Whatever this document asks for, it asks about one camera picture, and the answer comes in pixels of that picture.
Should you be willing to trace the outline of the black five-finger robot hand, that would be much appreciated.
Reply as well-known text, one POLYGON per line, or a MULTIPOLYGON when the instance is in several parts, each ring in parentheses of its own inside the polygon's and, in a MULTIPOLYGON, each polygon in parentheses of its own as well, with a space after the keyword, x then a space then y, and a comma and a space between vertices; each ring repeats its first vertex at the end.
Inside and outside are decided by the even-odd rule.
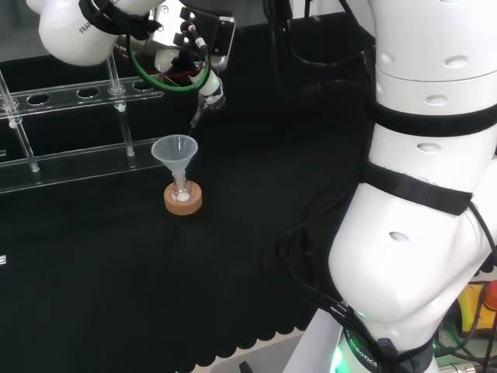
MULTIPOLYGON (((203 57, 190 49, 160 50, 155 55, 155 68, 164 76, 164 82, 187 86, 198 82, 205 70, 203 57)), ((223 86, 215 70, 211 69, 205 85, 199 89, 197 111, 216 110, 225 101, 223 86)))

